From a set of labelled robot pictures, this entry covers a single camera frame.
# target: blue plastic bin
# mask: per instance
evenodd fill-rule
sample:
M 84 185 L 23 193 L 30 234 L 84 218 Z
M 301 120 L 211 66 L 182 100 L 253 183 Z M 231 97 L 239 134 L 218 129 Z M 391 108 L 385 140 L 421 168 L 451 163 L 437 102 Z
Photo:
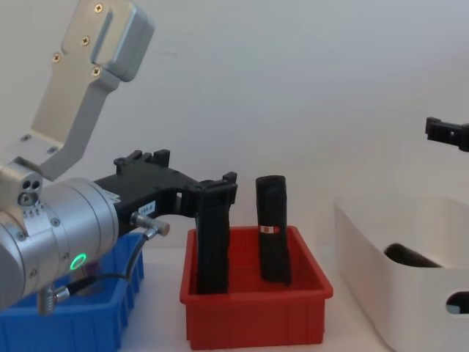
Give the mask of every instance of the blue plastic bin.
M 101 260 L 103 273 L 124 273 L 141 235 L 120 238 Z M 134 307 L 144 278 L 140 254 L 132 283 L 107 279 L 93 296 L 75 296 L 59 304 L 48 317 L 37 314 L 36 295 L 29 296 L 0 314 L 1 352 L 115 352 Z M 61 286 L 68 277 L 56 282 Z

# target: cable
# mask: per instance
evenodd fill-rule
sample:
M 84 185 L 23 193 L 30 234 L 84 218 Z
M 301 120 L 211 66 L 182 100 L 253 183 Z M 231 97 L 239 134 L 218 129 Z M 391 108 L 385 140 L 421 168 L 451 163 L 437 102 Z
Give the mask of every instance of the cable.
M 103 275 L 91 275 L 88 277 L 84 277 L 83 279 L 79 279 L 78 281 L 71 282 L 70 284 L 66 285 L 68 292 L 71 296 L 75 295 L 76 293 L 88 288 L 89 286 L 93 285 L 95 282 L 105 279 L 124 279 L 127 282 L 130 282 L 132 279 L 132 272 L 135 268 L 135 264 L 137 259 L 139 258 L 141 249 L 145 245 L 145 243 L 149 240 L 148 236 L 143 235 L 137 246 L 132 252 L 130 259 L 127 263 L 127 268 L 125 269 L 125 274 L 121 273 L 109 273 Z

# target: white plastic bin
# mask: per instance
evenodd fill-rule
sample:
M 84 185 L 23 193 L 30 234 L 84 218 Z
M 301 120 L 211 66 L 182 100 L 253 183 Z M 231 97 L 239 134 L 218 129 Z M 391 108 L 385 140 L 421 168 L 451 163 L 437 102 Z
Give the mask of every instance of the white plastic bin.
M 448 197 L 336 201 L 337 266 L 377 332 L 398 352 L 468 352 L 469 315 L 448 312 L 469 292 L 469 206 Z M 397 264 L 400 243 L 443 268 Z

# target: black object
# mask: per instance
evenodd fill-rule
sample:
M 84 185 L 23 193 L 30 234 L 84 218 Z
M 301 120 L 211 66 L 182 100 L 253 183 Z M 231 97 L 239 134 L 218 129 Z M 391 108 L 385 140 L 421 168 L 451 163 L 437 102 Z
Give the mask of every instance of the black object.
M 268 282 L 292 281 L 287 243 L 287 186 L 283 176 L 256 180 L 261 277 Z
M 198 241 L 197 292 L 225 293 L 228 290 L 229 209 L 235 203 L 237 174 L 221 180 L 197 182 L 169 168 L 169 150 L 143 153 L 114 161 L 115 175 L 95 181 L 116 194 L 119 236 L 134 230 L 130 216 L 148 207 L 146 215 L 175 214 L 195 218 Z
M 384 254 L 398 264 L 412 266 L 414 268 L 441 268 L 441 265 L 400 243 L 391 244 L 386 248 Z
M 428 140 L 456 145 L 463 152 L 469 152 L 469 124 L 456 125 L 427 117 L 425 133 Z

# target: robotic arm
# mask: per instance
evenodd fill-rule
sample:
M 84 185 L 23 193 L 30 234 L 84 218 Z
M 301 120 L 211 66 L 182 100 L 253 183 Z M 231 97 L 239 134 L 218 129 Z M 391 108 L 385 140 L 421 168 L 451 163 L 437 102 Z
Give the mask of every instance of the robotic arm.
M 43 188 L 84 154 L 107 95 L 136 76 L 154 28 L 128 0 L 79 1 L 31 130 L 0 155 L 0 310 L 39 291 L 39 311 L 50 314 L 67 298 L 56 279 L 135 227 L 166 234 L 153 218 L 169 213 L 197 218 L 201 290 L 226 289 L 236 174 L 198 183 L 168 168 L 169 151 L 137 151 L 115 160 L 110 177 Z

